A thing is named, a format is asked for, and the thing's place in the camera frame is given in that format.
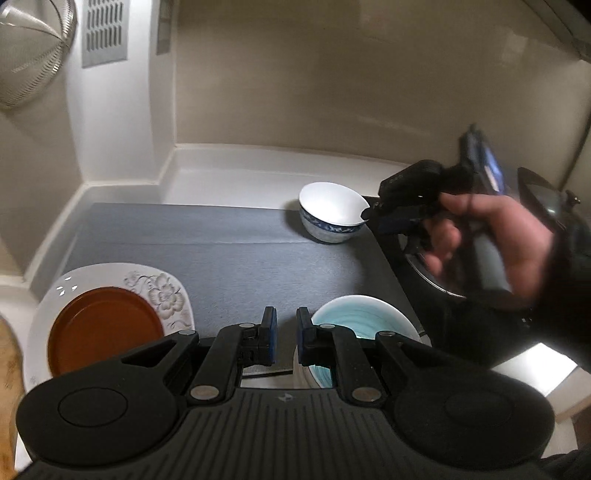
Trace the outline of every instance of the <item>orange plate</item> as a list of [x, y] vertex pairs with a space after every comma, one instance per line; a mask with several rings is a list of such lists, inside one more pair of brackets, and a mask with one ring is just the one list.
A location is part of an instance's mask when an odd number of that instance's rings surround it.
[[56, 377], [164, 336], [154, 309], [117, 287], [87, 291], [72, 300], [51, 328], [47, 356]]

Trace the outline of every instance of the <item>metal colander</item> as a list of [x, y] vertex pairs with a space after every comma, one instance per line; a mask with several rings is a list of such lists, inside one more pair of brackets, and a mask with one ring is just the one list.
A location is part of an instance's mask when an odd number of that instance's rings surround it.
[[73, 0], [0, 0], [0, 108], [27, 102], [55, 78], [75, 32]]

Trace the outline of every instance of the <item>floral plate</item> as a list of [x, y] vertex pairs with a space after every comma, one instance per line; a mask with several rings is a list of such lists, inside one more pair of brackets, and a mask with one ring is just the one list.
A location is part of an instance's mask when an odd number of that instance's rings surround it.
[[24, 355], [24, 383], [27, 391], [51, 378], [47, 344], [57, 316], [79, 295], [101, 287], [119, 287], [137, 293], [158, 314], [165, 335], [194, 329], [187, 291], [171, 274], [158, 268], [130, 263], [105, 263], [77, 268], [58, 278], [37, 307]]

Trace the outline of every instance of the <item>beige wall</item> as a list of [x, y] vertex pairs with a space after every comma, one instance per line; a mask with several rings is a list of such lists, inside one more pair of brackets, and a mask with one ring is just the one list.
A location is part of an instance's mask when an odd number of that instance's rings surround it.
[[22, 271], [80, 184], [60, 76], [34, 102], [0, 112], [0, 237]]
[[579, 157], [566, 188], [572, 190], [582, 201], [586, 213], [591, 213], [591, 134]]
[[18, 268], [17, 263], [0, 238], [0, 275], [21, 275], [21, 273], [21, 269]]
[[498, 157], [556, 183], [591, 111], [591, 65], [522, 0], [183, 0], [180, 9], [180, 143], [451, 164], [476, 121]]

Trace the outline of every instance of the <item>gray mat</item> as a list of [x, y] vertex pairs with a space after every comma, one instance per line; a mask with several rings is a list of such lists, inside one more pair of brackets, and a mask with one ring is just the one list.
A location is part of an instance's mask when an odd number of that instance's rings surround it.
[[273, 371], [292, 367], [300, 306], [314, 313], [342, 295], [370, 295], [422, 331], [367, 227], [344, 244], [321, 244], [294, 211], [98, 203], [83, 220], [64, 272], [104, 262], [150, 265], [176, 276], [202, 337], [234, 323], [259, 323], [265, 306], [274, 306], [279, 331]]

